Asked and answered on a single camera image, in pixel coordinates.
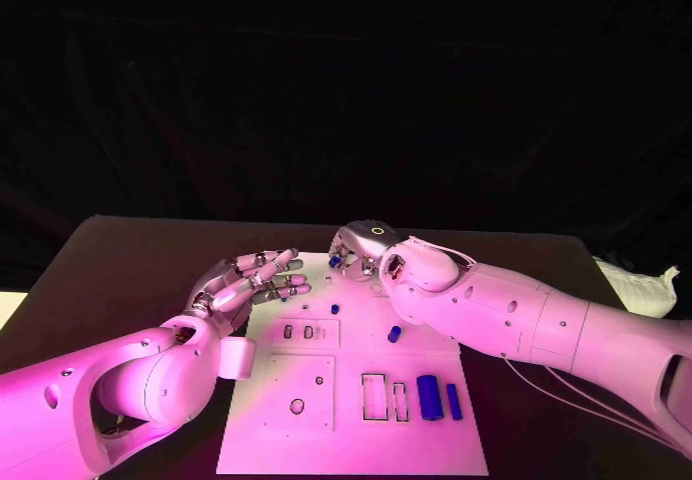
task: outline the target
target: black curtain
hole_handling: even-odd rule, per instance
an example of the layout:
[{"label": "black curtain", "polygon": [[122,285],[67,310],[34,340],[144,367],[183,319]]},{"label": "black curtain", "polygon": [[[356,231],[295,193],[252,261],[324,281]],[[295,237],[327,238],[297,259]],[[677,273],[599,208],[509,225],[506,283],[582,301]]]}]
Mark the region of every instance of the black curtain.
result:
[{"label": "black curtain", "polygon": [[685,269],[677,2],[0,12],[1,288],[93,214],[555,232]]}]

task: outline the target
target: table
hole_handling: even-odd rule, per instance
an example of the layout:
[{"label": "table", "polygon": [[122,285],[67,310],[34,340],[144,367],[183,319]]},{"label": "table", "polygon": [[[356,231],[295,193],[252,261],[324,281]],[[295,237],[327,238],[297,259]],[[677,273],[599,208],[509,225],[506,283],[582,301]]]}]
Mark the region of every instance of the table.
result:
[{"label": "table", "polygon": [[[180,313],[194,280],[220,258],[284,247],[326,251],[336,230],[324,225],[89,218],[0,331],[0,374],[163,323]],[[572,237],[399,231],[623,308]],[[692,462],[680,454],[548,398],[500,359],[465,347],[461,351],[490,478],[692,477]],[[542,367],[517,368],[579,401]],[[219,379],[197,418],[101,478],[213,478],[232,391],[233,382]],[[602,390],[591,387],[594,391],[602,397]],[[618,401],[611,396],[607,400]]]}]

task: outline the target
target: robotic hand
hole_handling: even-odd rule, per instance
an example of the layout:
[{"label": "robotic hand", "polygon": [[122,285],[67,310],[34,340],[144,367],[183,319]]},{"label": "robotic hand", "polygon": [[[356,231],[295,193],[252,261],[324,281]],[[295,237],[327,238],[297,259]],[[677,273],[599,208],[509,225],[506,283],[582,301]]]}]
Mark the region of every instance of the robotic hand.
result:
[{"label": "robotic hand", "polygon": [[[295,249],[222,260],[199,279],[181,315],[0,376],[0,479],[96,477],[202,411],[216,376],[249,377],[255,345],[228,335],[251,303],[310,291]],[[91,401],[118,415],[95,429]],[[127,422],[140,423],[124,429]]]},{"label": "robotic hand", "polygon": [[347,278],[364,281],[379,271],[403,320],[487,355],[558,368],[608,389],[656,429],[591,400],[692,459],[692,322],[581,300],[415,237],[402,241],[373,220],[339,229],[328,253]]}]

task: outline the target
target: white robotic arm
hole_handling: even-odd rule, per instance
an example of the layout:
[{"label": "white robotic arm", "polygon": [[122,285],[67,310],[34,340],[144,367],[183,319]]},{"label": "white robotic arm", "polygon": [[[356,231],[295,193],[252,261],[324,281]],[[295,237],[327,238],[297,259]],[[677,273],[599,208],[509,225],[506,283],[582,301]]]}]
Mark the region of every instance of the white robotic arm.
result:
[{"label": "white robotic arm", "polygon": [[[222,260],[160,327],[0,376],[1,480],[96,477],[196,417],[217,376],[249,377],[253,342],[228,335],[251,303],[310,291],[304,275],[275,275],[302,266],[297,254]],[[101,431],[92,401],[131,421]]]},{"label": "white robotic arm", "polygon": [[[356,261],[346,264],[349,253]],[[415,237],[401,241],[372,220],[341,227],[330,256],[353,280],[379,271],[403,320],[487,355],[558,368],[615,393],[692,459],[690,322],[581,300]]]}]

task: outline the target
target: small blue object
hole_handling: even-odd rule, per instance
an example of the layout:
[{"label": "small blue object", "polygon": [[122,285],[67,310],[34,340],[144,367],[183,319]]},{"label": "small blue object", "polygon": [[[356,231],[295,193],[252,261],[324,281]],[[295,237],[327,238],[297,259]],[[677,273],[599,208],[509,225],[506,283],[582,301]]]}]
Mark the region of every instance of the small blue object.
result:
[{"label": "small blue object", "polygon": [[396,340],[399,339],[399,335],[401,335],[401,327],[398,327],[396,325],[392,327],[392,330],[389,332],[389,335],[386,336],[386,339],[392,342],[392,343],[396,343]]},{"label": "small blue object", "polygon": [[434,375],[421,375],[415,379],[415,383],[418,385],[422,419],[431,422],[441,420],[444,418],[444,413],[439,389],[437,388],[437,377]]},{"label": "small blue object", "polygon": [[447,384],[447,398],[450,399],[451,418],[461,420],[461,407],[458,406],[457,387],[452,383]]}]

